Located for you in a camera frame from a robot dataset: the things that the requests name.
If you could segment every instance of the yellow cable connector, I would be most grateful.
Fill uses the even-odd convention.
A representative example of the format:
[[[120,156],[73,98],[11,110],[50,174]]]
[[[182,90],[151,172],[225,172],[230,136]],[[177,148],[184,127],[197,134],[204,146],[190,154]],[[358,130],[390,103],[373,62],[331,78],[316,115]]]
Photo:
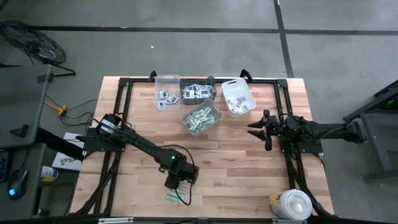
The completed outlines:
[[[63,105],[62,107],[59,106],[54,106],[52,104],[50,104],[49,102],[45,101],[44,102],[46,105],[49,105],[50,107],[56,109],[58,111],[58,116],[63,116],[67,113],[68,111],[68,106]]]

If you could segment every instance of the concrete floor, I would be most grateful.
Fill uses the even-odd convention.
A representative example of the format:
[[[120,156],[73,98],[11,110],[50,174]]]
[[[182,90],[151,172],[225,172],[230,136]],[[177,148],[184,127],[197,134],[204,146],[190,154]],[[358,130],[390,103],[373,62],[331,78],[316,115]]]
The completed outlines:
[[[398,29],[398,2],[394,0],[279,2],[286,29]],[[13,0],[0,12],[0,20],[5,19],[32,25],[278,27],[272,0]],[[245,68],[254,77],[286,77],[278,34],[51,31],[47,35],[65,49],[64,66],[78,74],[58,78],[50,86],[48,94],[66,105],[96,98],[105,75],[148,75],[156,70],[158,74],[236,76]],[[287,35],[287,43],[294,77],[304,78],[313,118],[320,123],[342,122],[344,115],[398,79],[397,36]],[[0,52],[1,63],[30,64],[23,53],[4,41]],[[94,108],[92,103],[74,113]],[[48,107],[44,115],[41,125],[59,136],[65,131],[84,133],[84,127],[62,125]],[[324,140],[322,145],[335,213],[398,222],[398,180],[362,181],[363,175],[378,170],[369,145],[340,140]],[[46,193],[49,196],[43,206],[51,215],[64,213],[70,195],[50,198],[69,192],[66,186]]]

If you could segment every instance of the wooden tabletop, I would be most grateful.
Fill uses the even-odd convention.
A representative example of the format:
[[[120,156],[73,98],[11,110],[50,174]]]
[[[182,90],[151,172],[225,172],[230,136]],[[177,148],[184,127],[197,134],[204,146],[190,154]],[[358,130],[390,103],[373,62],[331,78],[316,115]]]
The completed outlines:
[[[119,79],[104,77],[95,111],[96,119],[113,112]],[[312,120],[304,81],[293,78],[288,79],[288,84],[294,114]],[[249,115],[232,118],[222,97],[221,85],[217,84],[215,102],[223,112],[223,118],[217,126],[194,138],[181,122],[180,112],[157,110],[153,83],[135,83],[128,122],[141,136],[155,144],[186,147],[200,171],[192,188],[192,204],[175,205],[165,199],[167,173],[158,171],[159,165],[153,158],[128,146],[119,166],[112,216],[275,217],[267,206],[267,198],[270,194],[289,189],[284,156],[276,139],[273,139],[273,150],[267,152],[264,142],[246,132],[249,129],[246,125],[259,121],[264,109],[277,114],[275,94],[272,85],[250,84],[249,87],[257,108]],[[181,105],[182,111],[193,107]],[[103,157],[103,152],[95,152],[83,161],[71,212],[81,208],[97,187]],[[303,154],[302,157],[308,187],[324,208],[333,213],[321,162],[311,154]],[[182,187],[188,186],[188,183],[182,183]],[[107,193],[104,194],[101,211],[106,196]]]

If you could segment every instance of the computer mouse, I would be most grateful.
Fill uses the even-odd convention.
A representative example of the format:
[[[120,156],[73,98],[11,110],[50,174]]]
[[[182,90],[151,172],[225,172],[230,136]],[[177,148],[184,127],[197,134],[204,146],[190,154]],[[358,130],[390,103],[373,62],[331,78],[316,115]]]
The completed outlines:
[[[15,170],[8,178],[7,194],[11,200],[18,200],[26,191],[27,169]]]

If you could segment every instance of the plastic container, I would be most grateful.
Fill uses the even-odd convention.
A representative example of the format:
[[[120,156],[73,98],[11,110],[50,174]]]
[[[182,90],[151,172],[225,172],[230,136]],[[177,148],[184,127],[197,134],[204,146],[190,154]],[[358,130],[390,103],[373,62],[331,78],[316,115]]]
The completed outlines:
[[[243,78],[237,78],[228,82],[224,82],[221,85],[223,89],[223,96],[231,117],[236,118],[245,114],[249,114],[252,110],[256,108],[256,102],[250,92],[248,84]]]
[[[160,92],[166,91],[167,96],[162,97]],[[167,98],[175,95],[178,100],[175,103],[167,103]],[[155,98],[154,103],[161,111],[177,111],[180,109],[180,76],[179,75],[158,75],[155,77]]]
[[[58,178],[58,170],[53,167],[42,166],[40,181],[53,182]]]
[[[204,100],[206,98],[196,98],[196,99],[184,99],[182,97],[183,95],[183,89],[186,86],[190,86],[193,84],[197,84],[197,85],[209,85],[212,86],[214,89],[214,93],[209,96],[208,98],[211,98],[212,100],[214,100],[216,98],[217,95],[217,89],[216,89],[216,80],[214,79],[214,77],[209,76],[208,78],[201,78],[201,79],[186,79],[186,78],[182,78],[180,80],[180,96],[181,96],[181,100],[182,103],[184,105],[198,105],[204,102]]]
[[[270,195],[268,206],[274,215],[291,220],[306,220],[312,213],[310,198],[296,189]]]
[[[205,98],[204,102],[199,104],[198,106],[196,106],[194,109],[186,112],[186,113],[181,113],[180,114],[180,118],[182,123],[184,123],[185,118],[192,114],[194,111],[198,111],[198,110],[202,110],[206,107],[210,107],[211,111],[210,113],[213,115],[215,122],[211,125],[209,125],[208,127],[202,129],[199,132],[194,132],[192,130],[189,130],[189,128],[184,124],[184,126],[187,128],[187,130],[189,131],[189,133],[193,136],[193,137],[198,137],[199,135],[203,134],[204,132],[208,131],[209,129],[211,129],[212,127],[216,126],[222,119],[223,117],[223,113],[221,112],[221,110],[218,108],[218,106],[216,105],[216,103],[210,99],[210,98]]]

